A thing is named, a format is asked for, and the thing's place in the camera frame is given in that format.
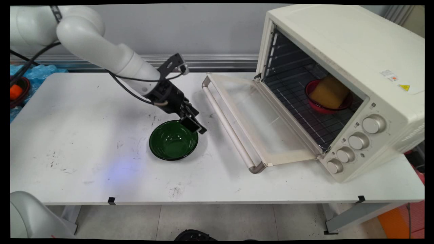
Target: blue plastic bag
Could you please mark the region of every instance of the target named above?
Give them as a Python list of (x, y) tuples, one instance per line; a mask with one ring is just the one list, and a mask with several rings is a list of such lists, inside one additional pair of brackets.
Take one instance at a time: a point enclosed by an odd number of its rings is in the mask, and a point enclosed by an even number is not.
[[(13, 76), (18, 70), (21, 69), (23, 65), (11, 65), (10, 66), (10, 75)], [(44, 80), (53, 73), (67, 73), (67, 69), (58, 69), (54, 65), (39, 65), (36, 67), (33, 67), (32, 69), (28, 69), (24, 73), (24, 77), (29, 79), (31, 88), (29, 90), (29, 94), (27, 98), (23, 101), (24, 104), (27, 104), (27, 102), (32, 98), (32, 96), (35, 94), (36, 90), (39, 89), (39, 87), (42, 85)], [(12, 123), (13, 119), (16, 117), (16, 115), (21, 111), (21, 107), (15, 107), (10, 110), (10, 122)]]
[(15, 117), (18, 115), (18, 113), (21, 111), (22, 107), (16, 106), (15, 108), (10, 110), (10, 122), (15, 119)]

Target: yellow sponge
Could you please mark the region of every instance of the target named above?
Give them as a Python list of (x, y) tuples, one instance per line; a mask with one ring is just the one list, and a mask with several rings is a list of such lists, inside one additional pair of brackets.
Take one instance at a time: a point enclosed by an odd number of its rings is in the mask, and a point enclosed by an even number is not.
[(329, 109), (338, 109), (350, 90), (332, 75), (324, 77), (309, 97)]

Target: oven door handle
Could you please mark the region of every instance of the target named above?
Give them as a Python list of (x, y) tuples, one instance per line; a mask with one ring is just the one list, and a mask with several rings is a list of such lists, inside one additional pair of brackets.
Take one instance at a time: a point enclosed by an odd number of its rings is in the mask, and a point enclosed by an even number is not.
[(265, 169), (264, 163), (260, 162), (257, 166), (255, 166), (249, 154), (247, 153), (246, 149), (244, 148), (243, 144), (241, 143), (240, 139), (235, 134), (235, 131), (233, 130), (232, 126), (229, 124), (229, 121), (227, 120), (226, 116), (223, 114), (223, 111), (221, 110), (220, 106), (217, 104), (217, 101), (214, 98), (213, 94), (209, 90), (208, 85), (210, 84), (210, 82), (211, 82), (210, 79), (207, 77), (202, 83), (202, 89), (207, 95), (208, 100), (210, 101), (212, 107), (214, 108), (218, 118), (220, 119), (220, 122), (223, 124), (223, 127), (228, 133), (230, 139), (234, 143), (235, 148), (240, 153), (241, 157), (244, 160), (244, 163), (246, 164), (246, 166), (248, 167), (251, 173), (258, 174), (262, 172), (262, 170)]

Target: oven door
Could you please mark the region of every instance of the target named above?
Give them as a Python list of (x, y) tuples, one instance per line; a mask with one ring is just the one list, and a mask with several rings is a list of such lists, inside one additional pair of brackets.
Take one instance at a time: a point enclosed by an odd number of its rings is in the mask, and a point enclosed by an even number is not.
[[(237, 135), (209, 90), (212, 83), (244, 135)], [(202, 84), (208, 100), (252, 173), (264, 167), (315, 159), (317, 154), (253, 80), (208, 74)], [(247, 137), (262, 162), (252, 162), (239, 136)]]

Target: oven knob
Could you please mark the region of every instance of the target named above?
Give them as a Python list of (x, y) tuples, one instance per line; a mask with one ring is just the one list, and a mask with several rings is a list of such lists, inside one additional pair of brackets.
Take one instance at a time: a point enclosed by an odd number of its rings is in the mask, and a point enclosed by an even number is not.
[(371, 134), (380, 133), (386, 129), (386, 121), (377, 114), (366, 117), (363, 120), (362, 125), (363, 129)]
[(349, 147), (343, 147), (336, 152), (339, 161), (342, 163), (348, 163), (354, 160), (355, 155)]
[(350, 146), (356, 150), (361, 150), (366, 148), (369, 145), (368, 137), (361, 133), (356, 132), (348, 138), (348, 143)]
[(332, 174), (340, 173), (344, 170), (344, 167), (342, 166), (341, 162), (339, 162), (336, 159), (332, 159), (327, 162), (327, 168)]

